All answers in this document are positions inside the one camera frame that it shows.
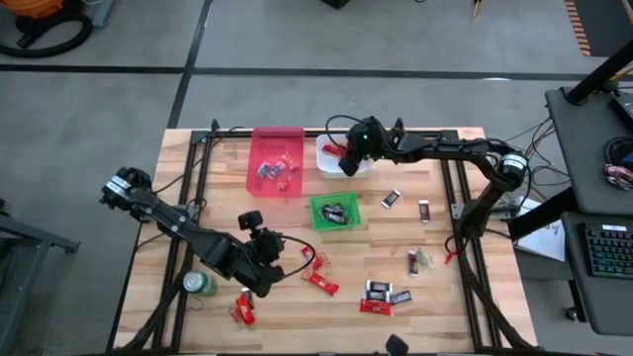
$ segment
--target wooden tabletop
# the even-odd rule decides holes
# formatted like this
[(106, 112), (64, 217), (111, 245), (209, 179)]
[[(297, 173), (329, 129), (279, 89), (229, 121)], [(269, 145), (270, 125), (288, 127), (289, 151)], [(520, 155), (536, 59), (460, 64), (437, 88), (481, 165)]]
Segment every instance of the wooden tabletop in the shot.
[[(461, 138), (484, 136), (481, 128), (458, 130)], [(170, 130), (165, 133), (155, 188), (182, 174), (190, 132)], [(379, 161), (369, 178), (324, 180), (317, 170), (314, 142), (313, 138), (306, 138), (303, 197), (293, 200), (251, 197), (245, 190), (250, 139), (227, 138), (220, 142), (212, 152), (205, 192), (208, 206), (201, 215), (200, 225), (227, 231), (246, 241), (247, 231), (239, 230), (237, 216), (259, 210), (265, 226), (304, 239), (317, 250), (326, 252), (332, 263), (322, 273), (338, 283), (340, 289), (330, 297), (300, 276), (293, 276), (274, 285), (268, 297), (255, 297), (256, 322), (252, 328), (239, 329), (226, 310), (234, 304), (241, 286), (209, 271), (196, 258), (194, 268), (208, 271), (220, 287), (215, 296), (201, 302), (190, 296), (181, 351), (385, 352), (385, 342), (391, 334), (401, 337), (411, 353), (472, 351), (457, 262), (443, 264), (444, 240), (452, 229), (439, 161), (398, 166)], [(466, 168), (476, 197), (488, 181), (474, 165), (467, 164)], [(190, 198), (195, 194), (197, 176), (193, 175)], [(461, 197), (456, 177), (453, 170), (456, 195)], [(386, 210), (380, 202), (392, 189), (400, 190), (403, 196)], [(179, 190), (180, 185), (175, 184), (160, 197), (175, 204)], [(312, 230), (310, 197), (337, 192), (356, 192), (362, 224), (351, 230)], [(431, 223), (419, 220), (417, 201), (421, 199), (430, 202)], [(489, 227), (506, 231), (501, 222), (490, 222)], [(156, 233), (155, 225), (145, 226), (140, 241)], [(169, 238), (163, 236), (136, 253), (115, 346), (132, 339), (158, 302), (168, 245)], [(487, 233), (482, 245), (497, 305), (523, 338), (535, 344), (511, 242)], [(301, 247), (291, 241), (286, 243), (279, 261), (286, 271), (305, 262)], [(420, 271), (419, 276), (413, 278), (407, 273), (406, 256), (407, 251), (418, 247), (424, 247), (436, 267)], [(394, 306), (394, 316), (361, 313), (359, 300), (368, 279), (392, 282), (396, 292), (411, 290), (413, 301)], [(478, 305), (478, 315), (484, 339), (488, 340), (481, 305)], [(171, 324), (168, 323), (166, 343), (170, 335)]]

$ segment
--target candy bar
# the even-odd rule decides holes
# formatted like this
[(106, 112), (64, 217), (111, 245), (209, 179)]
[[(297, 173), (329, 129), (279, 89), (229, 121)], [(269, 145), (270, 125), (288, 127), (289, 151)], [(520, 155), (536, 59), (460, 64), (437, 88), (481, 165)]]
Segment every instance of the candy bar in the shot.
[(322, 266), (329, 264), (329, 257), (325, 254), (325, 252), (319, 252), (316, 254), (315, 262), (313, 262), (313, 269), (316, 271)]
[(257, 177), (259, 178), (264, 178), (266, 176), (266, 174), (268, 174), (268, 171), (270, 170), (270, 164), (264, 162), (262, 163), (259, 168), (257, 168)]
[(342, 158), (345, 156), (347, 148), (344, 146), (337, 146), (333, 143), (328, 143), (323, 147), (323, 153)]
[[(306, 257), (307, 260), (313, 257), (313, 251), (309, 247), (304, 247), (301, 250), (301, 253)], [(313, 269), (316, 271), (321, 268), (323, 265), (329, 264), (329, 258), (325, 254), (325, 252), (319, 252), (316, 254), (315, 259), (313, 260)]]
[(400, 293), (396, 293), (392, 295), (392, 304), (394, 306), (400, 303), (410, 302), (410, 301), (412, 301), (410, 291), (404, 291), (404, 292), (400, 292)]
[(284, 155), (281, 156), (281, 160), (290, 170), (295, 170), (299, 167), (299, 163), (295, 162), (295, 160), (290, 156), (290, 153), (288, 152), (284, 153)]
[(417, 253), (415, 251), (409, 251), (407, 254), (408, 261), (408, 274), (412, 277), (417, 277)]
[(374, 282), (369, 280), (367, 281), (367, 286), (365, 286), (365, 289), (367, 291), (373, 292), (394, 292), (394, 286), (391, 283)]
[(392, 315), (392, 305), (378, 301), (360, 301), (360, 312), (372, 312), (382, 315)]
[(250, 305), (250, 308), (254, 310), (255, 303), (253, 301), (253, 293), (248, 288), (245, 288), (245, 287), (241, 289), (241, 293), (246, 295), (246, 301)]
[(321, 209), (327, 213), (336, 214), (339, 216), (345, 214), (345, 209), (340, 204), (337, 204), (335, 206), (324, 205), (321, 207)]
[(277, 178), (277, 176), (281, 174), (284, 168), (286, 168), (284, 162), (277, 162), (277, 164), (275, 164), (275, 166), (270, 170), (270, 172), (266, 174), (266, 176), (268, 176), (268, 178), (272, 180), (275, 180), (275, 178)]
[(348, 224), (349, 223), (349, 218), (346, 216), (342, 216), (342, 215), (338, 215), (338, 214), (332, 214), (332, 213), (328, 213), (323, 211), (322, 212), (322, 216), (323, 219), (331, 222), (331, 223), (338, 223), (338, 224)]
[(392, 294), (389, 292), (365, 291), (363, 293), (363, 300), (390, 303), (392, 300), (391, 296)]
[(391, 193), (389, 193), (389, 195), (387, 196), (387, 198), (385, 198), (385, 200), (381, 203), (383, 205), (383, 207), (387, 208), (387, 209), (391, 209), (392, 205), (394, 204), (394, 202), (402, 195), (401, 192), (397, 191), (397, 190), (393, 190)]
[(290, 187), (290, 181), (292, 181), (292, 177), (286, 177), (281, 182), (277, 183), (277, 190), (280, 192), (285, 192)]
[(419, 219), (423, 223), (431, 222), (431, 214), (428, 211), (428, 201), (419, 201), (417, 202), (419, 206)]
[(328, 280), (323, 278), (322, 275), (320, 275), (317, 272), (313, 272), (311, 274), (308, 271), (304, 271), (304, 273), (302, 274), (301, 278), (303, 278), (304, 280), (306, 280), (306, 281), (314, 284), (315, 286), (323, 289), (326, 293), (328, 293), (331, 296), (334, 296), (336, 291), (338, 291), (338, 285), (337, 284), (329, 282)]
[(433, 263), (433, 259), (429, 256), (423, 248), (419, 248), (416, 252), (417, 254), (417, 263), (422, 265), (424, 269), (433, 269), (435, 268), (435, 264)]
[(237, 306), (237, 311), (244, 323), (246, 325), (252, 325), (255, 322), (255, 315), (253, 314), (253, 309), (250, 307), (250, 304), (246, 299), (246, 294), (240, 294), (239, 298), (235, 300), (235, 305)]

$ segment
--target desk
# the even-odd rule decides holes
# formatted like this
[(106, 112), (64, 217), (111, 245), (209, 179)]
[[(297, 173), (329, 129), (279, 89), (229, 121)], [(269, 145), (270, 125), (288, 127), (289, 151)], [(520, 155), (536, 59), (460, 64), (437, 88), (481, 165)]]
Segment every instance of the desk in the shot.
[[(585, 223), (590, 223), (599, 218), (608, 221), (626, 220), (626, 216), (633, 215), (631, 193), (612, 186), (602, 174), (604, 145), (614, 137), (632, 136), (608, 107), (612, 98), (610, 94), (593, 93), (582, 105), (575, 106), (567, 102), (561, 90), (550, 90), (545, 94), (572, 187), (513, 220), (509, 224), (512, 237), (520, 238), (552, 223), (565, 212), (583, 213), (574, 215), (577, 223), (581, 223), (579, 217), (587, 218)], [(633, 315), (633, 306), (624, 297), (633, 294), (633, 282), (588, 278), (585, 258), (579, 249), (573, 248), (578, 243), (576, 228), (571, 225), (571, 218), (568, 221), (565, 226), (568, 249), (578, 252), (574, 256), (570, 255), (573, 257), (570, 262), (574, 280), (580, 287), (579, 291), (575, 291), (576, 284), (572, 282), (572, 294), (583, 301), (580, 305), (575, 303), (577, 309), (587, 310), (588, 321), (598, 333), (633, 335), (633, 324), (622, 322), (630, 318), (613, 317), (609, 312), (618, 305), (621, 314)]]
[[(181, 174), (190, 135), (188, 130), (165, 133), (154, 188), (162, 187)], [(459, 135), (475, 138), (484, 132), (480, 128), (459, 129)], [(255, 326), (238, 330), (226, 310), (233, 305), (240, 286), (234, 280), (226, 281), (212, 274), (220, 285), (218, 293), (204, 299), (203, 305), (189, 298), (188, 309), (202, 309), (186, 312), (181, 352), (384, 352), (385, 342), (392, 333), (408, 343), (411, 353), (472, 350), (457, 263), (443, 265), (446, 256), (443, 244), (452, 229), (439, 161), (398, 166), (379, 161), (367, 179), (323, 180), (316, 167), (315, 140), (306, 138), (303, 197), (254, 199), (244, 188), (249, 148), (249, 138), (225, 138), (214, 148), (206, 181), (208, 206), (201, 214), (200, 225), (246, 240), (246, 231), (238, 229), (237, 216), (260, 210), (265, 226), (305, 239), (317, 250), (325, 251), (332, 264), (324, 274), (337, 282), (340, 289), (331, 298), (299, 276), (292, 277), (274, 285), (265, 299), (255, 298)], [(467, 175), (473, 194), (479, 194), (487, 180), (470, 164)], [(400, 190), (403, 196), (387, 211), (380, 202), (392, 189)], [(363, 223), (352, 230), (313, 231), (309, 198), (345, 191), (357, 193)], [(160, 197), (175, 203), (178, 192), (178, 184), (175, 184)], [(430, 201), (431, 223), (419, 221), (417, 201), (420, 199)], [(500, 222), (492, 222), (490, 227), (504, 230)], [(154, 225), (147, 225), (141, 230), (139, 241), (156, 233)], [(518, 332), (536, 344), (510, 241), (487, 233), (482, 244), (497, 304)], [(130, 341), (154, 309), (168, 245), (169, 238), (163, 237), (136, 253), (115, 347)], [(407, 274), (406, 254), (418, 246), (424, 246), (437, 266), (412, 278)], [(286, 243), (280, 263), (287, 271), (304, 263), (300, 249), (298, 244)], [(205, 269), (198, 261), (194, 268)], [(360, 313), (359, 300), (367, 279), (391, 281), (396, 291), (411, 290), (413, 302), (395, 306), (392, 317)], [(483, 321), (481, 306), (478, 313)], [(165, 335), (170, 333), (168, 324)]]

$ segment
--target black floor stripe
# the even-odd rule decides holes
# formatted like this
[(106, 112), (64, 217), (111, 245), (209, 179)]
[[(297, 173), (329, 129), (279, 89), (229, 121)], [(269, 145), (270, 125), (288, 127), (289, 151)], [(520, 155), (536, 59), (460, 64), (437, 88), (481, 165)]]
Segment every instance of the black floor stripe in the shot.
[(0, 64), (0, 71), (48, 73), (181, 74), (184, 67)]
[(205, 27), (207, 26), (207, 19), (209, 18), (211, 3), (213, 3), (213, 0), (205, 0), (205, 3), (202, 6), (202, 12), (200, 13), (200, 18), (198, 19), (198, 26), (196, 26), (196, 33), (191, 41), (191, 47), (189, 48), (189, 54), (187, 55), (185, 72), (180, 79), (180, 84), (178, 85), (178, 90), (176, 91), (176, 98), (174, 99), (174, 104), (171, 107), (171, 114), (169, 115), (169, 121), (167, 122), (168, 129), (176, 129), (178, 127), (180, 113), (182, 112), (182, 106), (185, 103), (187, 89), (189, 88), (189, 82), (191, 81), (191, 74), (194, 65), (196, 65), (196, 59), (198, 59), (198, 52), (200, 51), (202, 38), (205, 35)]
[[(194, 68), (192, 74), (261, 77), (342, 77), (342, 78), (401, 78), (401, 79), (491, 79), (534, 81), (581, 81), (580, 73), (515, 73), (427, 70), (365, 70), (365, 69), (294, 69), (294, 68)], [(633, 81), (633, 76), (622, 78)]]

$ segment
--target green can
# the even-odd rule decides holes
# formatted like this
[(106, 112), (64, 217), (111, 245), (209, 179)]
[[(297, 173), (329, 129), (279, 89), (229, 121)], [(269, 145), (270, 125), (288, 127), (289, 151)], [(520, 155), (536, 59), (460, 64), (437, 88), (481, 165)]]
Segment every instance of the green can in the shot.
[(182, 285), (187, 292), (203, 297), (210, 297), (218, 290), (218, 283), (200, 270), (193, 270), (187, 273)]

